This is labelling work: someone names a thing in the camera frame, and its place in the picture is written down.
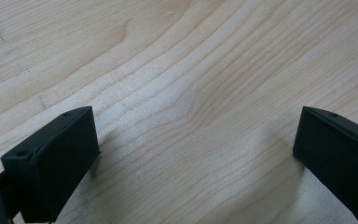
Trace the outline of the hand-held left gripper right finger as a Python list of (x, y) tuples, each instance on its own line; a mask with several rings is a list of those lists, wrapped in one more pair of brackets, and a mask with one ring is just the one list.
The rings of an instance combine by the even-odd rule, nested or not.
[(358, 124), (305, 106), (293, 154), (358, 220)]

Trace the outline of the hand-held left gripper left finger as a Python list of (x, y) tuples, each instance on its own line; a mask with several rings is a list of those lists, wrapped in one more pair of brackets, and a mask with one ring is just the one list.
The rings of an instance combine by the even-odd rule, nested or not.
[(65, 112), (1, 157), (10, 217), (54, 222), (100, 155), (90, 106)]

